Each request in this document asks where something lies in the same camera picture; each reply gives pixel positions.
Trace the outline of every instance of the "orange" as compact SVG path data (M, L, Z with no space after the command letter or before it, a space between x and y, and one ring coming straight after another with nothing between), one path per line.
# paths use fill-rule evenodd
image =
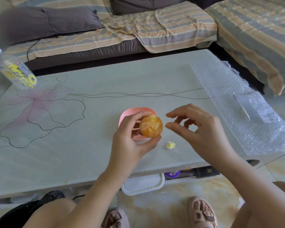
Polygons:
M139 129L145 137L153 138L163 132L163 122L159 117L152 114L141 120Z

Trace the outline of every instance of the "bubble wrap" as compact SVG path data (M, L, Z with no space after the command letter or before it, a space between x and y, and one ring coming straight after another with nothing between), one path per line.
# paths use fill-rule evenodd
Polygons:
M228 63L212 61L216 58L190 64L200 83L216 106L220 116L247 155L285 151L285 121L250 122L235 104L234 94L254 91L247 81Z

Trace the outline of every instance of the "pink slipper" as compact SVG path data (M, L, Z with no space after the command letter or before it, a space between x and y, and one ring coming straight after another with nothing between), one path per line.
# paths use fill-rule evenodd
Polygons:
M193 208L195 201L204 201L208 211L196 210ZM187 212L190 228L218 228L217 218L211 205L203 198L192 197L187 202Z
M114 225L110 225L109 218L111 217L112 214L118 214L120 219L115 222ZM125 214L125 211L121 209L120 207L115 208L108 216L105 221L105 228L130 228L129 220L128 217Z

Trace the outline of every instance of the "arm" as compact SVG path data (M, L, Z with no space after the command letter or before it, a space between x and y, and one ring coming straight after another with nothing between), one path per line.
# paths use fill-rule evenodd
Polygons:
M154 149L161 139L161 136L158 136L142 145L137 145L132 140L132 137L139 133L139 130L132 133L136 121L150 114L150 112L139 112L124 118L113 136L107 169L58 228L100 227L112 199L124 181L130 176L141 158Z
M166 127L186 139L234 185L264 227L285 227L285 193L237 155L218 117L192 104L171 111L167 117L177 117ZM196 131L189 130L192 124L198 127Z

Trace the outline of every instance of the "white tabletop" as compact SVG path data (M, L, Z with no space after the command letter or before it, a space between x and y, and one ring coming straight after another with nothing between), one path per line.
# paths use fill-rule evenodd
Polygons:
M131 107L152 108L163 123L171 121L167 112L188 103L218 115L189 65L201 60L220 62L199 50L38 77L33 93L12 86L0 99L0 196L96 180L119 117ZM205 165L178 135L164 129L162 137L134 173ZM167 149L168 141L176 148Z

